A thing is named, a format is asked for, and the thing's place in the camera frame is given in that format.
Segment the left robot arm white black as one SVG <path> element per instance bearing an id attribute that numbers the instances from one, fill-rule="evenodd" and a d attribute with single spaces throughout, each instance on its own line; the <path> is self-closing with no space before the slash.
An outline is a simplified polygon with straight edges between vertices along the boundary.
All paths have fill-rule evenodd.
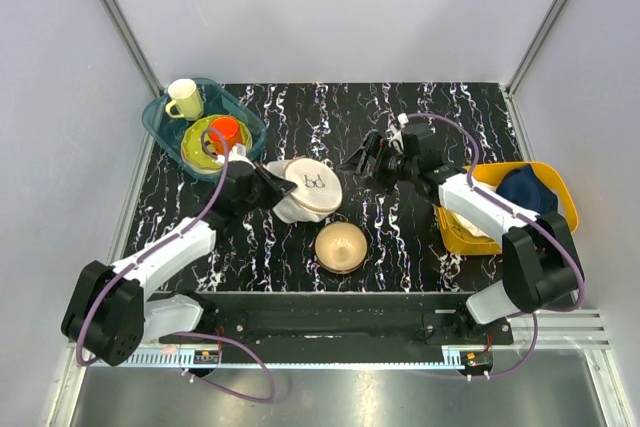
<path id="1" fill-rule="evenodd" d="M 127 258 L 106 265 L 92 261 L 80 272 L 61 331 L 84 352 L 110 366 L 125 362 L 142 343 L 184 333 L 196 343 L 215 333 L 216 319 L 193 294 L 153 300 L 159 287 L 215 249 L 221 232 L 255 209 L 271 209 L 296 184 L 249 161 L 224 166 L 213 195 L 195 217 Z"/>

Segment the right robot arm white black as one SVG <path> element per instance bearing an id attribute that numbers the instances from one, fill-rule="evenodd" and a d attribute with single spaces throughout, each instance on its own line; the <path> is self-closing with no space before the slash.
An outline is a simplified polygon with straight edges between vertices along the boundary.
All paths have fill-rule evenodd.
<path id="1" fill-rule="evenodd" d="M 490 323 L 553 308 L 562 297 L 584 292 L 584 273 L 566 219 L 520 207 L 481 186 L 471 172 L 444 160 L 425 127 L 395 125 L 388 138 L 369 132 L 340 168 L 368 175 L 390 193 L 410 183 L 419 196 L 456 213 L 501 248 L 506 271 L 501 281 L 471 295 L 454 318 L 454 331 L 466 343 L 486 336 Z"/>

